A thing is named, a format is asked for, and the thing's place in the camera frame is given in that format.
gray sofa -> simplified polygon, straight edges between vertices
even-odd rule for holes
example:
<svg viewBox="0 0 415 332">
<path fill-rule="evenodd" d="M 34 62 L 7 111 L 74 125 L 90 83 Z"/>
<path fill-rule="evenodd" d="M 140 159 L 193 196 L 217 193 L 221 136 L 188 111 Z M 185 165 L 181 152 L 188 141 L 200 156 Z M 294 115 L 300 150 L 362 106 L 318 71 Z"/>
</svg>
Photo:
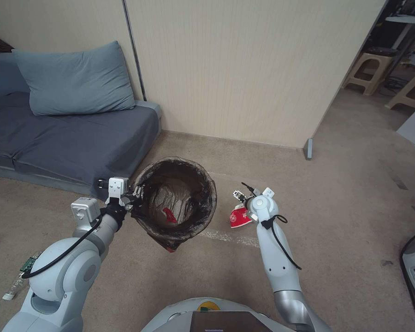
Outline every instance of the gray sofa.
<svg viewBox="0 0 415 332">
<path fill-rule="evenodd" d="M 15 90 L 0 96 L 0 177 L 104 200 L 107 190 L 97 188 L 97 179 L 131 176 L 160 133 L 160 107 L 144 101 L 123 111 L 35 116 L 29 89 L 13 86 L 15 70 L 12 54 L 0 53 L 0 73 L 8 76 L 0 84 Z"/>
</svg>

beige stool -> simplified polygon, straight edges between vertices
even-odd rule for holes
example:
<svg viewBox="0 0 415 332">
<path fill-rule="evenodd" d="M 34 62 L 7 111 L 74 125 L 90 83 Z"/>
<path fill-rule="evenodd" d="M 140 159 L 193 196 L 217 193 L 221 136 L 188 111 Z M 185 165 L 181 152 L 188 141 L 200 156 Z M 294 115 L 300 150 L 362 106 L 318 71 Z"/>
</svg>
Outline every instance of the beige stool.
<svg viewBox="0 0 415 332">
<path fill-rule="evenodd" d="M 408 106 L 411 106 L 413 108 L 415 108 L 415 99 L 409 98 L 407 96 L 407 94 L 415 87 L 415 77 L 412 78 L 412 80 L 407 83 L 404 88 L 402 88 L 400 90 L 400 92 L 398 92 L 395 97 L 393 97 L 391 99 L 390 102 L 388 102 L 385 106 L 387 108 L 392 108 L 394 107 L 396 104 L 405 104 Z"/>
<path fill-rule="evenodd" d="M 358 61 L 355 63 L 355 66 L 353 66 L 346 80 L 344 81 L 343 88 L 345 88 L 346 85 L 348 85 L 349 83 L 353 83 L 364 87 L 363 95 L 372 95 L 378 88 L 379 84 L 384 81 L 387 68 L 392 63 L 394 58 L 395 57 L 393 56 L 363 53 L 362 56 L 358 59 Z M 378 61 L 378 68 L 375 70 L 374 75 L 369 81 L 363 80 L 361 78 L 356 78 L 356 72 L 368 60 Z"/>
</svg>

plastic stool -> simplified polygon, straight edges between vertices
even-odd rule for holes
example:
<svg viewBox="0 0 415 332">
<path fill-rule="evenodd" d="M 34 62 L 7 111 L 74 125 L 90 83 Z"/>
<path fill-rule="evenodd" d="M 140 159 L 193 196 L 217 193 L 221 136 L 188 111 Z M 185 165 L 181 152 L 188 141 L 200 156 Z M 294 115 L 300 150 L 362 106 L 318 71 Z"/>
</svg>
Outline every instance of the plastic stool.
<svg viewBox="0 0 415 332">
<path fill-rule="evenodd" d="M 388 102 L 385 106 L 387 108 L 392 108 L 396 104 L 405 104 L 407 106 L 415 108 L 415 99 L 409 98 L 407 94 L 415 87 L 415 77 L 407 83 L 404 88 L 400 90 L 390 102 Z"/>
<path fill-rule="evenodd" d="M 343 88 L 346 87 L 349 83 L 361 85 L 364 87 L 363 95 L 372 95 L 379 84 L 384 81 L 387 69 L 393 62 L 395 58 L 396 50 L 386 49 L 382 47 L 371 47 L 367 52 L 363 53 L 358 61 L 355 63 L 355 66 L 350 71 L 346 80 L 343 83 Z M 356 78 L 355 74 L 361 68 L 361 66 L 368 60 L 378 61 L 378 68 L 375 70 L 374 75 L 370 80 L 364 80 L 361 78 Z"/>
</svg>

beige wall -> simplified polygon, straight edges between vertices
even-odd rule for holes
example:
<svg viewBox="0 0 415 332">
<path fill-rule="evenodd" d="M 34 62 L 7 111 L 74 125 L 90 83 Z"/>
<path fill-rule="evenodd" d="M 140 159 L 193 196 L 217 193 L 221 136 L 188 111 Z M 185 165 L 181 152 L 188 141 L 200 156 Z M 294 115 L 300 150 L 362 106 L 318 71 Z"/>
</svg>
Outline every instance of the beige wall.
<svg viewBox="0 0 415 332">
<path fill-rule="evenodd" d="M 0 0 L 0 38 L 28 51 L 74 52 L 118 40 L 142 100 L 121 0 Z"/>
<path fill-rule="evenodd" d="M 385 0 L 127 0 L 164 129 L 303 147 Z"/>
</svg>

wall panel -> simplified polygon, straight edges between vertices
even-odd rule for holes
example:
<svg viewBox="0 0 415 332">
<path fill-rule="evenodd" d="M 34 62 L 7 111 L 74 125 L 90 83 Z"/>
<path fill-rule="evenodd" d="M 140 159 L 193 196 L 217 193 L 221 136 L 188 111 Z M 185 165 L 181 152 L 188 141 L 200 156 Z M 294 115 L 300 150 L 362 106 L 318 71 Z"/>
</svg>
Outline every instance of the wall panel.
<svg viewBox="0 0 415 332">
<path fill-rule="evenodd" d="M 384 0 L 127 0 L 164 129 L 302 147 Z"/>
</svg>

